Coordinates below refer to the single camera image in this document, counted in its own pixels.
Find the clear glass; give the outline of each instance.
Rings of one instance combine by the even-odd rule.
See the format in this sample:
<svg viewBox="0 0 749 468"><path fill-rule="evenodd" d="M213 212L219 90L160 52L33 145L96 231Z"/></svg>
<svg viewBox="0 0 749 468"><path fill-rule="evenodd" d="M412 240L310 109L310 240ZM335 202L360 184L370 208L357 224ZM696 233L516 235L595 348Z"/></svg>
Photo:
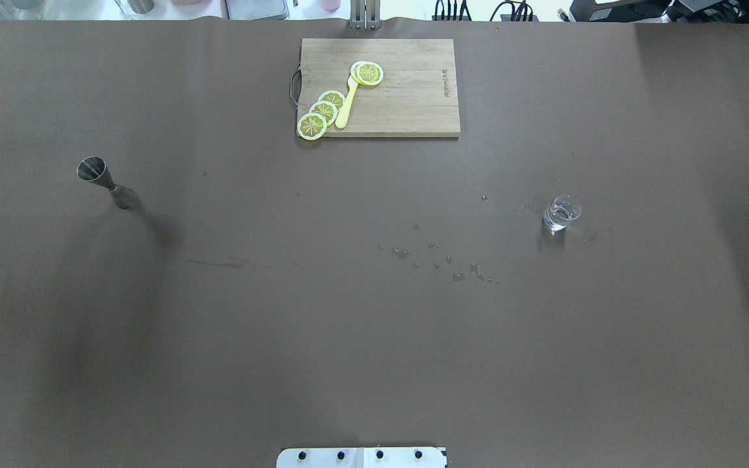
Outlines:
<svg viewBox="0 0 749 468"><path fill-rule="evenodd" d="M580 205L577 196L564 195L558 196L550 207L545 210L542 216L542 222L549 228L551 234L556 234L564 230L575 219L583 213L583 207Z"/></svg>

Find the metal bracket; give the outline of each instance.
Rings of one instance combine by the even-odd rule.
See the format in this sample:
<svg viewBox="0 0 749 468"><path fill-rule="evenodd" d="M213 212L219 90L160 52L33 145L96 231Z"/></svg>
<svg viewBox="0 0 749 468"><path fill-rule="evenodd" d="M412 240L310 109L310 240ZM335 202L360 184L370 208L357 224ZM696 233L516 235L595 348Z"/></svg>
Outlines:
<svg viewBox="0 0 749 468"><path fill-rule="evenodd" d="M351 29L380 29L380 0L351 0Z"/></svg>
<svg viewBox="0 0 749 468"><path fill-rule="evenodd" d="M447 468L445 447L285 449L276 468Z"/></svg>

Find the cocktail jigger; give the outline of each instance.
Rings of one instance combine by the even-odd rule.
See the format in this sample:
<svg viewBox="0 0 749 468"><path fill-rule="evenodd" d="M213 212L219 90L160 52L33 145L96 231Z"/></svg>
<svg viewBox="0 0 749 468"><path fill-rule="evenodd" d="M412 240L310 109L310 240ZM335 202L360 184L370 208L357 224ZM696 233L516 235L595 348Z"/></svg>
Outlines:
<svg viewBox="0 0 749 468"><path fill-rule="evenodd" d="M137 193L130 188L119 186L112 180L112 174L106 168L106 162L101 157L87 157L77 166L77 175L87 183L97 184L109 189L112 200L118 208L127 209L137 201Z"/></svg>

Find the table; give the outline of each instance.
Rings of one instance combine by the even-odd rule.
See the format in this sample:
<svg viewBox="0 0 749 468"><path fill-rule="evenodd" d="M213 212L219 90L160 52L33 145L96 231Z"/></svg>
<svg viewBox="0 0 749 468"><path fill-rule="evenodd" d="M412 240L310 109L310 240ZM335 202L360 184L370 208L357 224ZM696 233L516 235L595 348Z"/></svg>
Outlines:
<svg viewBox="0 0 749 468"><path fill-rule="evenodd" d="M462 136L297 138L310 36L454 39ZM377 444L749 466L749 26L0 23L0 467Z"/></svg>

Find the cup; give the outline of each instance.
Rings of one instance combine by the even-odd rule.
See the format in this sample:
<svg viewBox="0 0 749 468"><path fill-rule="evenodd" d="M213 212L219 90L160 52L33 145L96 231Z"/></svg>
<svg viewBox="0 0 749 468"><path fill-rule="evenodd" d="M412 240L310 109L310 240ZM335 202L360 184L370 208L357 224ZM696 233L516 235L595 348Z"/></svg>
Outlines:
<svg viewBox="0 0 749 468"><path fill-rule="evenodd" d="M583 207L580 206L577 196L558 196L545 210L542 222L549 228L551 234L556 234L567 228L582 213Z"/></svg>
<svg viewBox="0 0 749 468"><path fill-rule="evenodd" d="M339 8L339 0L320 0L320 6L327 12L333 12Z"/></svg>

